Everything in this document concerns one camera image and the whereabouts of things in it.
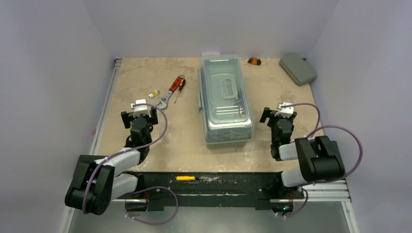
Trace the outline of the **medium black yellow screwdriver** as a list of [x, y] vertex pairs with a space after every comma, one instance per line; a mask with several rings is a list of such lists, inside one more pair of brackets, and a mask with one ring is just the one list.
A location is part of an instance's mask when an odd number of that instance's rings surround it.
[[182, 79], [182, 80], [181, 80], [181, 83], [179, 84], [179, 87], [178, 87], [178, 89], [177, 89], [177, 94], [176, 94], [176, 98], [175, 98], [174, 103], [177, 102], [178, 97], [179, 97], [179, 94], [182, 92], [185, 84], [186, 84], [186, 80], [185, 80], [185, 79]]

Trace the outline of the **green plastic tool box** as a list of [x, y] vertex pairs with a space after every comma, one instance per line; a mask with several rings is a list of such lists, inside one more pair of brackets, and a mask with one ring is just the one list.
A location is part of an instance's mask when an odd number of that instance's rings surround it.
[[201, 56], [198, 104], [209, 147], [242, 145], [253, 137], [254, 120], [236, 54]]

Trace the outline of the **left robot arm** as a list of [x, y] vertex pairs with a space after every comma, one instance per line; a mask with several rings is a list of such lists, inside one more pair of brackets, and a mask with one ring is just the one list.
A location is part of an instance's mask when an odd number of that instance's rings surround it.
[[141, 164], [150, 151], [157, 113], [164, 112], [152, 104], [134, 104], [134, 112], [122, 112], [125, 128], [130, 129], [123, 148], [110, 156], [80, 155], [65, 196], [67, 207], [84, 214], [101, 215], [110, 202], [128, 194], [134, 199], [143, 196], [145, 185], [127, 169]]

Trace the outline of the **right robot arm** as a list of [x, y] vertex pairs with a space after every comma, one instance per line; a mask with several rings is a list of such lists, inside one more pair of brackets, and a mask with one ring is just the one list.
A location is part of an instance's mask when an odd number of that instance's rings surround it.
[[313, 182], [328, 182], [345, 175], [345, 168], [336, 141], [328, 136], [305, 137], [291, 140], [293, 121], [297, 112], [271, 110], [265, 107], [260, 122], [271, 129], [271, 156], [277, 161], [297, 160], [298, 166], [280, 172], [273, 184], [273, 192], [283, 198], [292, 187]]

